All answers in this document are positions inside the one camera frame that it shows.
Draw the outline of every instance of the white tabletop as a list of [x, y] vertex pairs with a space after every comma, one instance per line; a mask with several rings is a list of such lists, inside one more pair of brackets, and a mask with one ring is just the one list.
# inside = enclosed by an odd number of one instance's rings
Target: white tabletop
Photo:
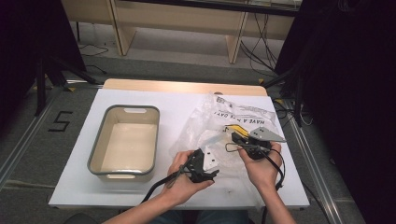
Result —
[[[122, 208], [138, 205], [149, 188], [166, 177], [167, 169], [173, 159], [169, 153], [170, 147], [176, 142], [194, 108], [205, 96], [206, 94], [196, 93], [99, 90], [49, 205], [59, 208], [92, 206]], [[269, 97], [236, 95], [223, 95], [222, 97], [236, 104], [275, 111]], [[106, 181], [91, 174], [88, 170], [87, 162], [100, 123], [106, 109], [112, 105], [154, 105], [160, 110], [154, 176], [149, 182]], [[278, 119], [276, 119], [276, 127], [279, 134], [283, 136]], [[282, 155], [287, 173], [284, 187], [279, 190], [280, 197], [288, 207], [308, 206], [309, 201], [286, 143], [282, 143]], [[196, 193], [177, 208], [247, 209], [262, 206], [260, 196], [248, 181], [248, 177], [245, 174], [242, 175], [221, 175], [220, 170], [218, 176], [215, 177], [214, 185]], [[157, 194], [161, 188], [157, 188], [153, 195]]]

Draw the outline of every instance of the gray carpet floor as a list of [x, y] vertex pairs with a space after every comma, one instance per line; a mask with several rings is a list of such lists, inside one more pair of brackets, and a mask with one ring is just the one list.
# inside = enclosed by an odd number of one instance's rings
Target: gray carpet floor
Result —
[[[111, 77], [134, 79], [157, 79], [176, 81], [197, 81], [209, 83], [232, 83], [257, 85], [259, 78], [266, 80], [271, 77], [258, 74], [251, 69], [224, 68], [182, 63], [159, 63], [138, 60], [108, 59], [101, 57], [84, 57], [87, 65], [94, 64], [107, 71], [102, 74], [93, 67], [89, 71], [101, 80]], [[279, 87], [267, 90], [273, 98], [279, 97]], [[77, 88], [75, 91], [63, 91], [53, 104], [32, 144], [25, 152], [9, 180], [21, 181], [17, 185], [6, 185], [0, 191], [0, 223], [63, 223], [68, 217], [84, 212], [102, 222], [119, 211], [105, 208], [89, 208], [77, 210], [61, 210], [50, 208], [48, 201], [63, 171], [68, 157], [77, 141], [79, 131], [88, 115], [96, 89]], [[18, 143], [27, 125], [35, 113], [35, 91], [26, 94], [20, 104], [7, 131], [2, 133], [0, 143], [0, 162], [4, 162], [10, 151]], [[49, 132], [49, 129], [60, 128], [53, 121], [60, 111], [70, 111], [63, 118], [70, 121], [64, 132]], [[281, 119], [283, 132], [288, 139], [290, 152], [296, 164], [300, 178], [317, 194], [311, 174], [306, 166], [304, 156], [297, 144], [295, 135], [288, 119]], [[330, 163], [331, 158], [325, 144], [321, 140], [315, 122], [303, 127], [308, 142], [313, 150], [320, 171], [334, 197], [345, 223], [364, 223], [359, 209], [339, 175], [336, 165]], [[298, 223], [326, 223], [326, 218], [319, 209], [313, 196], [307, 192], [311, 205], [305, 209], [291, 210]], [[261, 214], [249, 211], [251, 219], [260, 223]]]

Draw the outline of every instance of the beige plastic container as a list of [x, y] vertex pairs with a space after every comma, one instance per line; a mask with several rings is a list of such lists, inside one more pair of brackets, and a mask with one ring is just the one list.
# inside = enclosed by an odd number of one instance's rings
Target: beige plastic container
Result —
[[160, 111], [154, 106], [111, 106], [96, 136], [88, 169], [106, 180], [149, 181], [159, 122]]

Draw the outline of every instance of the person's left hand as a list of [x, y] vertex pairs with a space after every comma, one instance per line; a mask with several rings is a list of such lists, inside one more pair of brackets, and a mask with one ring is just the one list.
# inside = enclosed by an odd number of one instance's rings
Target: person's left hand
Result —
[[[169, 167], [168, 175], [179, 170], [180, 165], [186, 163], [190, 154], [194, 151], [182, 151], [178, 152], [172, 165]], [[173, 183], [172, 188], [168, 188], [168, 184], [165, 184], [163, 191], [160, 195], [168, 198], [168, 200], [174, 202], [174, 206], [185, 203], [192, 195], [196, 192], [206, 189], [214, 183], [212, 180], [206, 180], [201, 183], [192, 183], [186, 174], [181, 174], [176, 181]]]

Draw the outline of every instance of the hand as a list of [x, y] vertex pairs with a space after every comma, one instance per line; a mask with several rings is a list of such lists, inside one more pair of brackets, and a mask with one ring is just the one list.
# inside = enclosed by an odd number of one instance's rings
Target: hand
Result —
[[[190, 154], [194, 151], [183, 151], [178, 152], [172, 165], [169, 167], [168, 175], [179, 170], [180, 165], [186, 163]], [[192, 183], [186, 174], [181, 174], [173, 184], [172, 188], [168, 188], [168, 184], [165, 184], [163, 191], [160, 195], [168, 198], [168, 200], [174, 202], [174, 206], [185, 203], [192, 195], [196, 192], [206, 189], [214, 183], [212, 180], [206, 180], [201, 183]]]
[[[281, 146], [279, 143], [271, 142], [271, 149], [280, 153]], [[267, 159], [254, 161], [251, 159], [244, 149], [238, 150], [239, 156], [245, 163], [247, 175], [251, 183], [257, 189], [275, 189], [277, 169]], [[280, 167], [282, 159], [274, 152], [270, 151], [268, 156]]]

